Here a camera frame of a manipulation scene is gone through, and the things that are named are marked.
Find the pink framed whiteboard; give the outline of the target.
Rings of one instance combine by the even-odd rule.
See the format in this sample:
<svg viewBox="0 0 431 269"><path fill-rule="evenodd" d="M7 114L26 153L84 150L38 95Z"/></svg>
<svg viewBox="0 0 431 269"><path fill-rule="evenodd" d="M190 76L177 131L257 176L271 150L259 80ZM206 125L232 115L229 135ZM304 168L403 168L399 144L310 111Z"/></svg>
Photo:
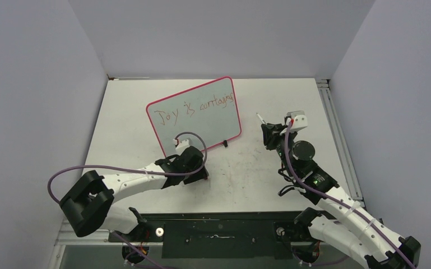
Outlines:
<svg viewBox="0 0 431 269"><path fill-rule="evenodd" d="M199 135L208 149L242 133L233 80L226 76L153 101L146 113L165 156L175 154L175 137Z"/></svg>

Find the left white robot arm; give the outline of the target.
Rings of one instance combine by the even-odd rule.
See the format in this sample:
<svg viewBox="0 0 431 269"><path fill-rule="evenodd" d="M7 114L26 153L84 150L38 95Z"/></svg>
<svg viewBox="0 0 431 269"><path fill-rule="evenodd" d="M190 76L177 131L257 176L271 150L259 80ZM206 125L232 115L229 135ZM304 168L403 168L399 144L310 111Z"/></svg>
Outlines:
<svg viewBox="0 0 431 269"><path fill-rule="evenodd" d="M188 146L180 154L156 160L136 173L100 175L90 170L63 196L59 206L77 237L105 229L135 242L145 233L142 217L134 206L118 206L117 202L142 192L207 179L205 161L199 149Z"/></svg>

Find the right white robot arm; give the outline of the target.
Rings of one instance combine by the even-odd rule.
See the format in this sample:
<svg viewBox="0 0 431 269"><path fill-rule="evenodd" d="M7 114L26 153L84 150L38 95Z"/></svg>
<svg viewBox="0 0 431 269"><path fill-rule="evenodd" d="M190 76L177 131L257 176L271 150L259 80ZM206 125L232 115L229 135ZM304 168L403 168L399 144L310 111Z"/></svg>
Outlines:
<svg viewBox="0 0 431 269"><path fill-rule="evenodd" d="M289 185L279 192L297 190L317 210L308 207L294 220L298 238L325 242L363 268L417 268L421 244L401 236L370 215L313 159L315 149L296 141L291 124L262 123L263 144L281 160L278 173Z"/></svg>

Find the white whiteboard marker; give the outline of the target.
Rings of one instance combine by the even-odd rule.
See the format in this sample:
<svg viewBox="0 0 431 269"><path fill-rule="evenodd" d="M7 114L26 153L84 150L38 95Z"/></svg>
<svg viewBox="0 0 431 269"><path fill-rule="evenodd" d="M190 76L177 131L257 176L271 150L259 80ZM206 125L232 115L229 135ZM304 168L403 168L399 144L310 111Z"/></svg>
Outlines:
<svg viewBox="0 0 431 269"><path fill-rule="evenodd" d="M256 113L256 115L262 124L266 124L266 121L262 118L262 116L259 113Z"/></svg>

